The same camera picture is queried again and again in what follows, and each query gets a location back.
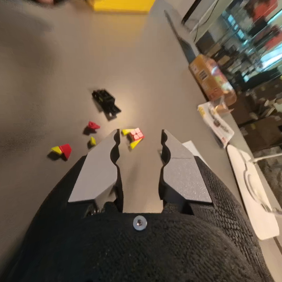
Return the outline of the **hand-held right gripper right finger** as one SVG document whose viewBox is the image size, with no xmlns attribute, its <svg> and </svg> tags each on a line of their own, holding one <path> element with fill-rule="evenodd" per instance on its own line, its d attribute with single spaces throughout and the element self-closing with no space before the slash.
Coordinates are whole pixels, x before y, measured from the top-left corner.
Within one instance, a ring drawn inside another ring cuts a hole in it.
<svg viewBox="0 0 282 282">
<path fill-rule="evenodd" d="M 161 131 L 158 192 L 163 207 L 173 205 L 181 213 L 193 213 L 192 205 L 212 207 L 213 202 L 194 155 L 169 131 Z"/>
</svg>

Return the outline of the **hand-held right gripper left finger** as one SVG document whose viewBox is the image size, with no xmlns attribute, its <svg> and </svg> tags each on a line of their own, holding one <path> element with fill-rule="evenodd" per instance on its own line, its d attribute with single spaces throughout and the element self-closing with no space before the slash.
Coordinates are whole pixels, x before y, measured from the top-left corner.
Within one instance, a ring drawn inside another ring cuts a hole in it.
<svg viewBox="0 0 282 282">
<path fill-rule="evenodd" d="M 120 130 L 115 129 L 88 152 L 68 203 L 93 203 L 101 212 L 106 202 L 113 202 L 123 212 L 119 144 Z"/>
</svg>

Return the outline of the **red plate with yellow wedges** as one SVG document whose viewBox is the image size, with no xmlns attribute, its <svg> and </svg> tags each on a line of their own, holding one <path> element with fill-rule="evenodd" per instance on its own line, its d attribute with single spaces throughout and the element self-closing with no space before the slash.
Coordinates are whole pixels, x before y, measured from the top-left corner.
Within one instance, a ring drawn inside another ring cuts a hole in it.
<svg viewBox="0 0 282 282">
<path fill-rule="evenodd" d="M 145 138 L 143 132 L 139 128 L 122 129 L 122 135 L 129 140 L 129 149 L 133 150 Z"/>
</svg>

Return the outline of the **red yellow black brick assembly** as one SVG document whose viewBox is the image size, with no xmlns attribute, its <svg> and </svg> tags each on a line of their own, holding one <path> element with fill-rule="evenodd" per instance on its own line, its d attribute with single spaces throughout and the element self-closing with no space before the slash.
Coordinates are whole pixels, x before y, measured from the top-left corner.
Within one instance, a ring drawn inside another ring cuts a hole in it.
<svg viewBox="0 0 282 282">
<path fill-rule="evenodd" d="M 111 95 L 106 89 L 97 89 L 92 91 L 92 98 L 100 112 L 103 112 L 108 121 L 117 118 L 121 113 L 120 108 L 115 104 L 115 97 Z"/>
</svg>

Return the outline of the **yellow plastic bin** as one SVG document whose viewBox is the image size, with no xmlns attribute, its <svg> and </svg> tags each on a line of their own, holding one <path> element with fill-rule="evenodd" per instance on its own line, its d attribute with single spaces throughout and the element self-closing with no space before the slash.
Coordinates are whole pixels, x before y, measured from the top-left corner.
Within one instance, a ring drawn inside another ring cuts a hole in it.
<svg viewBox="0 0 282 282">
<path fill-rule="evenodd" d="M 155 0 L 87 0 L 95 12 L 148 13 Z"/>
</svg>

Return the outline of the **colourful toy set box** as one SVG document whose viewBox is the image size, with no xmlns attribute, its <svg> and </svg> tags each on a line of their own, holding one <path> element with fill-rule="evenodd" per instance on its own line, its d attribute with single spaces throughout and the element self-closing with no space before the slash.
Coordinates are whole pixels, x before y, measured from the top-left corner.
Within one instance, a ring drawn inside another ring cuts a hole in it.
<svg viewBox="0 0 282 282">
<path fill-rule="evenodd" d="M 234 88 L 213 59 L 199 54 L 189 64 L 189 68 L 209 101 L 224 98 L 227 106 L 237 101 Z"/>
</svg>

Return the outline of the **open instruction booklet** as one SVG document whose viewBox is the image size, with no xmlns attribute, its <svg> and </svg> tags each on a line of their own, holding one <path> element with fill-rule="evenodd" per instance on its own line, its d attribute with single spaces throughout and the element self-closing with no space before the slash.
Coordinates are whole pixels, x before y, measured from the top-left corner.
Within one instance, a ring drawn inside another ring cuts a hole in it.
<svg viewBox="0 0 282 282">
<path fill-rule="evenodd" d="M 185 146 L 185 148 L 187 148 L 193 154 L 193 156 L 199 157 L 210 168 L 210 166 L 204 160 L 204 158 L 202 157 L 200 152 L 197 150 L 197 148 L 196 148 L 196 146 L 195 146 L 195 144 L 193 143 L 192 140 L 184 142 L 184 143 L 182 143 L 182 145 Z"/>
</svg>

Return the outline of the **red and yellow wedge bricks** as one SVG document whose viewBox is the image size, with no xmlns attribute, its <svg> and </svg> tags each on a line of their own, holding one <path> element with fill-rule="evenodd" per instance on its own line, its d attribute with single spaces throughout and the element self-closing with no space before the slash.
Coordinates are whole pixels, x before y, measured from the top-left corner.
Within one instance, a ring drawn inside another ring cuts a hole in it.
<svg viewBox="0 0 282 282">
<path fill-rule="evenodd" d="M 51 148 L 51 153 L 61 157 L 63 160 L 68 161 L 71 155 L 72 148 L 69 143 L 61 146 L 54 146 Z"/>
</svg>

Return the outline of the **closed instruction booklet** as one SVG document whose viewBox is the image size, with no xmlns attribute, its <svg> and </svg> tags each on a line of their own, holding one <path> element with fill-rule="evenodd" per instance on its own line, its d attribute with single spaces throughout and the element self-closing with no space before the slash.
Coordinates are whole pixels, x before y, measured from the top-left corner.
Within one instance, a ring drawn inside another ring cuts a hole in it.
<svg viewBox="0 0 282 282">
<path fill-rule="evenodd" d="M 205 124 L 221 143 L 222 148 L 225 149 L 235 134 L 234 130 L 220 115 L 220 110 L 223 110 L 223 113 L 228 112 L 225 104 L 214 107 L 212 102 L 206 102 L 198 105 L 197 110 Z"/>
</svg>

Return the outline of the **wooden book stand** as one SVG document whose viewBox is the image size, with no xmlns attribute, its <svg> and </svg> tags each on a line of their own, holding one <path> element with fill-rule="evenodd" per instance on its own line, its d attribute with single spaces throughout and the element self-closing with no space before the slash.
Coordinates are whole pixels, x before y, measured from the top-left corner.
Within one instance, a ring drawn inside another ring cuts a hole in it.
<svg viewBox="0 0 282 282">
<path fill-rule="evenodd" d="M 227 145 L 226 151 L 256 236 L 261 241 L 279 236 L 276 217 L 281 217 L 281 211 L 271 206 L 256 168 L 256 163 L 262 158 L 251 158 L 248 153 L 231 144 Z"/>
</svg>

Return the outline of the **stack of cardboard boxes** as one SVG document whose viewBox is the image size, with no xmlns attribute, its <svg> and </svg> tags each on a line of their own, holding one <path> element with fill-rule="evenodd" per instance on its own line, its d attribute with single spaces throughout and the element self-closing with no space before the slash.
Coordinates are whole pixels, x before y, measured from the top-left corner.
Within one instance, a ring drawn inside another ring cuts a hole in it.
<svg viewBox="0 0 282 282">
<path fill-rule="evenodd" d="M 231 114 L 252 152 L 282 145 L 281 80 L 239 91 Z"/>
</svg>

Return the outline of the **metal storage shelf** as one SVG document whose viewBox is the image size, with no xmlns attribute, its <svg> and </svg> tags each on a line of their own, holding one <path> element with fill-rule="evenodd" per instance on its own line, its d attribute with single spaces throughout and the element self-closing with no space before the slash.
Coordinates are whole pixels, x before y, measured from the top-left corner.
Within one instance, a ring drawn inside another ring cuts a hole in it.
<svg viewBox="0 0 282 282">
<path fill-rule="evenodd" d="M 245 56 L 257 71 L 281 65 L 281 1 L 232 1 L 220 19 L 227 25 L 218 41 L 223 56 Z"/>
</svg>

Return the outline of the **black light stand pole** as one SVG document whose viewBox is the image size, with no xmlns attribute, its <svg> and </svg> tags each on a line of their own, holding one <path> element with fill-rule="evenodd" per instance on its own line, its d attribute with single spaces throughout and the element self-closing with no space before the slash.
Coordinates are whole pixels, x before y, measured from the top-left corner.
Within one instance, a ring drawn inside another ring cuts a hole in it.
<svg viewBox="0 0 282 282">
<path fill-rule="evenodd" d="M 201 2 L 201 0 L 194 0 L 192 2 L 192 5 L 189 7 L 188 11 L 186 12 L 186 14 L 182 18 L 182 21 L 181 21 L 182 25 L 184 25 L 188 21 L 188 19 L 190 18 L 192 13 L 195 11 L 195 9 L 198 7 L 200 2 Z"/>
</svg>

